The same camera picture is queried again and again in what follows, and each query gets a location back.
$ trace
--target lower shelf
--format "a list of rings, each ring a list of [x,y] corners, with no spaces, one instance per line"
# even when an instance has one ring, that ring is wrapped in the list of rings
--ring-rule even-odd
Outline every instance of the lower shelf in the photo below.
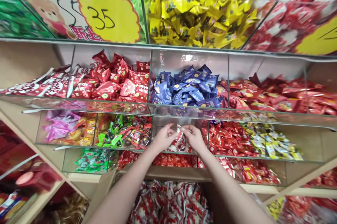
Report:
[[[49,192],[39,195],[31,207],[18,219],[17,223],[30,224],[49,202],[49,200],[55,195],[63,183],[64,180],[56,181],[54,187]]]

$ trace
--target handwritten number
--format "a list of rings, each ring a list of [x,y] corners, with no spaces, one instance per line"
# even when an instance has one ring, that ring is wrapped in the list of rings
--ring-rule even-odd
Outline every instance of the handwritten number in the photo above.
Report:
[[[97,11],[95,8],[91,7],[91,6],[88,6],[88,10],[89,10],[89,9],[93,9],[93,10],[96,12],[96,16],[93,15],[93,16],[91,16],[91,17],[92,17],[93,19],[99,19],[99,20],[102,21],[102,23],[103,23],[103,27],[101,27],[101,28],[96,27],[96,28],[97,28],[98,30],[104,29],[104,28],[105,28],[105,22],[98,16],[98,15],[99,15],[98,11]]]
[[[112,22],[112,26],[111,27],[106,27],[106,28],[113,28],[113,27],[115,27],[115,22],[113,22],[112,19],[109,16],[106,16],[105,13],[104,13],[104,12],[107,12],[108,10],[107,9],[101,9],[101,11],[103,13],[104,18],[108,18]]]
[[[102,20],[102,19],[99,17],[99,13],[98,13],[98,11],[97,11],[95,8],[93,8],[93,7],[91,7],[91,6],[88,6],[88,9],[93,9],[93,10],[96,12],[96,15],[91,16],[93,19],[99,19],[99,20],[102,21],[102,23],[103,23],[103,27],[95,27],[95,28],[97,28],[98,30],[103,30],[104,28],[114,28],[114,27],[115,27],[115,22],[113,22],[112,19],[111,19],[109,16],[105,15],[105,12],[108,11],[107,9],[101,9],[101,11],[102,11],[102,14],[103,14],[103,16],[104,16],[104,19],[109,19],[109,20],[112,22],[112,26],[110,26],[110,27],[107,27],[107,26],[105,25],[104,20]]]

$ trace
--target pile of candy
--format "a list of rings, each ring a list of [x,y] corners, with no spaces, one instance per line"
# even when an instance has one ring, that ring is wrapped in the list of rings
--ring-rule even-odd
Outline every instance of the pile of candy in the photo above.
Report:
[[[198,157],[195,155],[160,153],[154,159],[153,165],[196,168],[198,166]]]
[[[302,38],[336,14],[337,0],[279,0],[246,50],[296,52]],[[276,0],[253,0],[257,17],[263,19]]]
[[[115,151],[83,148],[83,154],[75,162],[76,172],[104,173],[117,158]]]
[[[238,157],[259,155],[242,126],[229,121],[210,121],[209,150],[217,155]]]
[[[134,163],[139,157],[139,153],[135,153],[132,151],[122,151],[118,159],[117,170],[124,169],[130,163]]]
[[[70,65],[56,70],[51,68],[31,82],[0,90],[0,94],[60,98],[71,95],[74,99],[147,102],[149,62],[138,61],[133,71],[133,66],[117,54],[112,62],[104,50],[92,58],[95,63],[91,64],[91,69],[80,65],[72,70]]]
[[[221,81],[221,85],[228,89],[227,81]],[[287,81],[279,75],[260,82],[255,73],[249,80],[230,80],[229,88],[230,108],[337,115],[337,95],[303,78]]]
[[[119,114],[107,131],[98,134],[95,145],[99,147],[132,147],[146,149],[151,142],[152,118]]]
[[[150,0],[150,35],[157,44],[239,49],[259,21],[252,0]]]
[[[211,223],[212,213],[196,183],[143,182],[127,223]]]
[[[305,187],[319,187],[319,186],[328,186],[333,188],[337,187],[337,167],[314,178],[305,185]]]
[[[220,107],[223,97],[218,97],[216,84],[219,75],[203,65],[195,70],[193,65],[171,76],[171,72],[161,72],[154,82],[151,102],[155,104],[175,104],[181,106]]]
[[[272,124],[247,123],[244,129],[259,156],[303,161],[301,149],[291,143],[283,133],[276,131]]]
[[[43,126],[48,132],[45,143],[50,144],[91,146],[94,134],[109,126],[109,115],[104,113],[48,110],[46,120],[52,122]]]

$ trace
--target human hand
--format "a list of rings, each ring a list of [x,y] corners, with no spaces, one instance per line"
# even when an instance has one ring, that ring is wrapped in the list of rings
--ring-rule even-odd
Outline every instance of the human hand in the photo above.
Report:
[[[159,154],[160,152],[166,150],[173,140],[178,136],[177,132],[171,129],[173,123],[167,124],[164,126],[155,138],[153,139],[150,147]]]
[[[181,127],[181,130],[183,134],[186,135],[191,147],[197,154],[200,155],[203,151],[207,150],[200,129],[193,125],[185,125]]]

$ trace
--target yellow price sign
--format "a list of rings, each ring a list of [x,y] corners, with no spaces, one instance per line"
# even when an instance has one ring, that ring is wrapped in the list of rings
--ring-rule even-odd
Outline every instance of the yellow price sign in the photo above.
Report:
[[[130,0],[77,0],[92,31],[104,41],[136,43],[139,16]]]
[[[296,47],[301,54],[323,55],[337,50],[337,16],[305,37]]]

